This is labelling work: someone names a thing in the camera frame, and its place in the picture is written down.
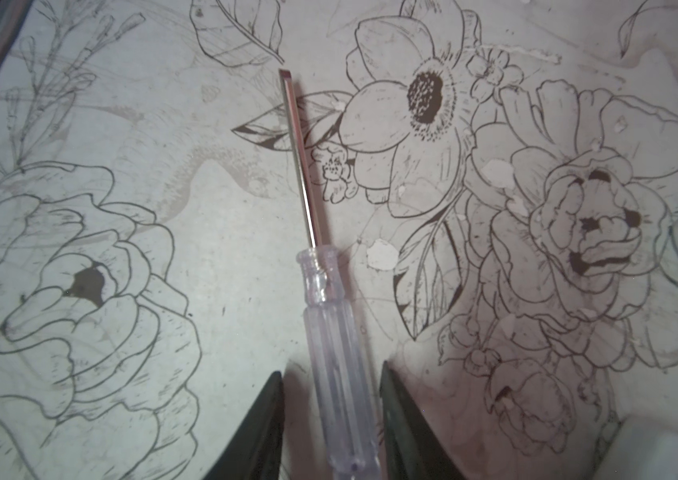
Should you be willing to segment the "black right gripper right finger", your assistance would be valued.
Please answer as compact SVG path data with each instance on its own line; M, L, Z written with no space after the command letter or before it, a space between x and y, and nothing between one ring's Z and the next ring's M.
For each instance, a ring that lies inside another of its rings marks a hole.
M380 397L388 479L466 479L388 361L382 366Z

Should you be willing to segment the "clear handle screwdriver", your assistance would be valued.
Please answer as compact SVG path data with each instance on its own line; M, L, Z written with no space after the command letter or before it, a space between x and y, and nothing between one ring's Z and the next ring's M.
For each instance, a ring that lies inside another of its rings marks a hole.
M338 251L322 239L295 84L287 70L281 69L279 77L309 244L297 255L297 262L304 283L304 324L327 461L335 479L379 479L374 400L357 322L345 295Z

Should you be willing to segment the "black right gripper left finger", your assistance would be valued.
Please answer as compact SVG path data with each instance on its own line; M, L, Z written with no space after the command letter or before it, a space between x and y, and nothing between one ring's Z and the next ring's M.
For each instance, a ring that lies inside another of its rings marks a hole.
M278 480L284 426L284 382L275 371L204 480Z

